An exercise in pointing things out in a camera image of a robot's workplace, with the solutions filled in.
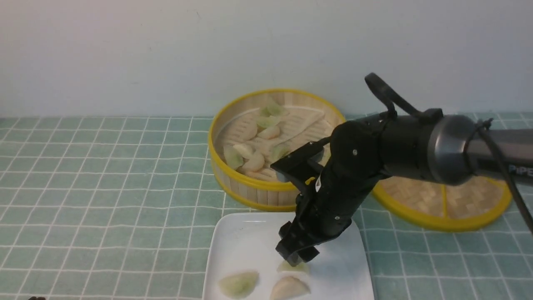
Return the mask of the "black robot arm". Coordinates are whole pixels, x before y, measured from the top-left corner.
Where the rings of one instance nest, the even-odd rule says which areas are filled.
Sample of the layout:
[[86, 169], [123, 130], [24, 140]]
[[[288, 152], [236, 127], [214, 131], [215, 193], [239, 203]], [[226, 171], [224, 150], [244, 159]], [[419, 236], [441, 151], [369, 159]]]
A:
[[276, 251], [291, 266], [313, 260], [338, 238], [376, 184], [400, 177], [457, 186], [475, 176], [504, 180], [526, 226], [532, 215], [517, 184], [532, 185], [531, 128], [491, 130], [491, 119], [428, 110], [347, 121], [271, 167], [298, 190], [296, 215], [279, 230]]

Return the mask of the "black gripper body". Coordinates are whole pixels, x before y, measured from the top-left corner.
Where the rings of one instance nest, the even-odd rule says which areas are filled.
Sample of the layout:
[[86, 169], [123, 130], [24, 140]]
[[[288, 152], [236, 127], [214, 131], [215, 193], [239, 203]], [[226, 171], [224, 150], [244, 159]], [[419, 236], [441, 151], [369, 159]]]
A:
[[375, 186], [375, 172], [351, 169], [330, 159], [318, 178], [309, 179], [306, 194], [296, 198], [295, 217], [279, 230], [276, 251], [287, 252], [327, 243], [352, 223], [352, 216]]

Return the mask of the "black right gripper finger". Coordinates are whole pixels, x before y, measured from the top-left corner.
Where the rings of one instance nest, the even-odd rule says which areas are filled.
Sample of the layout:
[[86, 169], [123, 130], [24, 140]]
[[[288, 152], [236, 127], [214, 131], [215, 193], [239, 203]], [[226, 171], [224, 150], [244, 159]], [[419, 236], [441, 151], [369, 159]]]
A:
[[305, 263], [308, 263], [312, 261], [314, 258], [316, 258], [318, 254], [320, 254], [320, 252], [314, 246], [303, 247], [301, 249], [301, 260]]

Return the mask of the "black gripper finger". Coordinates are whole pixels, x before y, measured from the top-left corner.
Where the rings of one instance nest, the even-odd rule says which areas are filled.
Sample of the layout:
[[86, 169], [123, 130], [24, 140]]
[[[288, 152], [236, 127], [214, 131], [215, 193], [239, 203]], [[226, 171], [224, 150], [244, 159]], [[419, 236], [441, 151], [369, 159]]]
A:
[[306, 263], [307, 261], [306, 250], [287, 252], [286, 254], [286, 262], [288, 262], [290, 266], [295, 267], [298, 264]]

